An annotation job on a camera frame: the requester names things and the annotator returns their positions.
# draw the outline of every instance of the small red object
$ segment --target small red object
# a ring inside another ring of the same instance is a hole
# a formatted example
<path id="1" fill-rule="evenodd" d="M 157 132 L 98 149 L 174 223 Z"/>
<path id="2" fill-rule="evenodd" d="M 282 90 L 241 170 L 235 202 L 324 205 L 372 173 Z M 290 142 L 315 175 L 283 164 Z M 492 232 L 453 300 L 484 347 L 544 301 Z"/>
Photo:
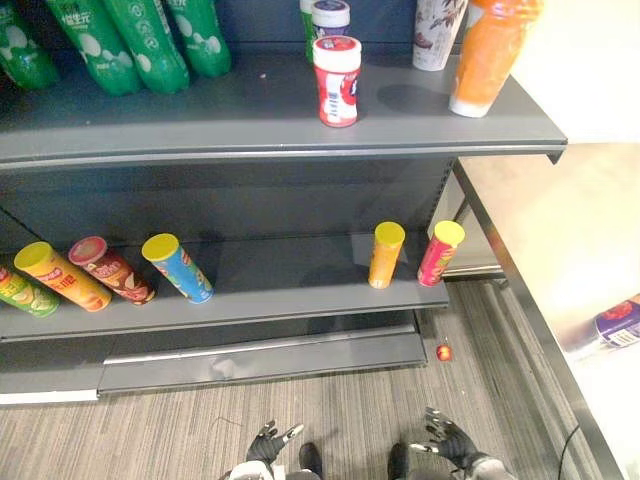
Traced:
<path id="1" fill-rule="evenodd" d="M 436 356 L 441 362 L 448 362 L 453 357 L 453 352 L 449 345 L 438 345 L 436 349 Z"/>

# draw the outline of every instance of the yellow lid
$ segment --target yellow lid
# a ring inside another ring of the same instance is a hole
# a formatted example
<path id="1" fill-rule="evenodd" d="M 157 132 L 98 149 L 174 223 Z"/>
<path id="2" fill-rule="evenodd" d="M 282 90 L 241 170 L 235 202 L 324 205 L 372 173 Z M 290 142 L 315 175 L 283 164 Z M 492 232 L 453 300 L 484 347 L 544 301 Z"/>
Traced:
<path id="1" fill-rule="evenodd" d="M 376 242 L 397 247 L 404 242 L 404 228 L 396 222 L 382 222 L 376 227 Z"/>
<path id="2" fill-rule="evenodd" d="M 47 242 L 30 243 L 18 252 L 13 264 L 20 270 L 28 270 L 48 261 L 53 253 L 53 248 Z"/>
<path id="3" fill-rule="evenodd" d="M 451 220 L 436 223 L 433 234 L 438 240 L 452 247 L 457 247 L 464 240 L 464 228 Z"/>
<path id="4" fill-rule="evenodd" d="M 160 233 L 144 242 L 142 256 L 150 262 L 161 262 L 173 255 L 179 246 L 180 242 L 175 235 Z"/>

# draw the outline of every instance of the black shoe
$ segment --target black shoe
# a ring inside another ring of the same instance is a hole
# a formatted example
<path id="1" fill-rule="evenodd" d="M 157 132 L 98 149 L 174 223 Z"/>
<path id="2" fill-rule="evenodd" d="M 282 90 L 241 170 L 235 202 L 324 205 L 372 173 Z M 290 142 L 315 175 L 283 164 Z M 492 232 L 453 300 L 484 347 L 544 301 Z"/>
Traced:
<path id="1" fill-rule="evenodd" d="M 409 475 L 409 450 L 404 443 L 396 443 L 391 448 L 387 462 L 387 475 L 389 480 L 407 478 Z"/>
<path id="2" fill-rule="evenodd" d="M 311 470 L 322 478 L 322 457 L 320 456 L 318 448 L 313 443 L 305 443 L 300 447 L 298 461 L 300 462 L 301 469 Z"/>

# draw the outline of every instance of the white lid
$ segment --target white lid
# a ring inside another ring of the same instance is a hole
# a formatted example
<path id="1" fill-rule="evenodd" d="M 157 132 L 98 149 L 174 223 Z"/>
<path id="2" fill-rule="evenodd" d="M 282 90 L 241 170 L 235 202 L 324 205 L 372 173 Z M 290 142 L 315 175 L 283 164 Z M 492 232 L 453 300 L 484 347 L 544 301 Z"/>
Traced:
<path id="1" fill-rule="evenodd" d="M 355 38 L 331 35 L 313 42 L 313 63 L 328 72 L 349 73 L 360 68 L 361 52 Z"/>
<path id="2" fill-rule="evenodd" d="M 300 0 L 300 11 L 304 13 L 311 13 L 311 5 L 316 0 Z"/>
<path id="3" fill-rule="evenodd" d="M 318 0 L 311 7 L 311 19 L 319 27 L 344 27 L 351 21 L 350 11 L 342 0 Z"/>

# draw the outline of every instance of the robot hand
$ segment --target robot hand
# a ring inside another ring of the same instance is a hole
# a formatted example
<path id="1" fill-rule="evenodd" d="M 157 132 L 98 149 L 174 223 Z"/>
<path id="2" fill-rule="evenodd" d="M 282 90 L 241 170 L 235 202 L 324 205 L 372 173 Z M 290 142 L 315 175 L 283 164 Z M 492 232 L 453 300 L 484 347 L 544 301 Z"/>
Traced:
<path id="1" fill-rule="evenodd" d="M 257 460 L 270 466 L 278 458 L 280 450 L 304 428 L 304 425 L 299 424 L 287 430 L 283 435 L 276 437 L 278 429 L 274 428 L 275 425 L 276 422 L 271 420 L 260 429 L 258 435 L 249 446 L 247 462 Z"/>
<path id="2" fill-rule="evenodd" d="M 450 460 L 456 467 L 466 470 L 486 454 L 478 452 L 469 435 L 440 413 L 427 407 L 426 429 L 431 434 L 425 443 L 412 443 L 409 448 L 419 452 L 432 452 Z"/>

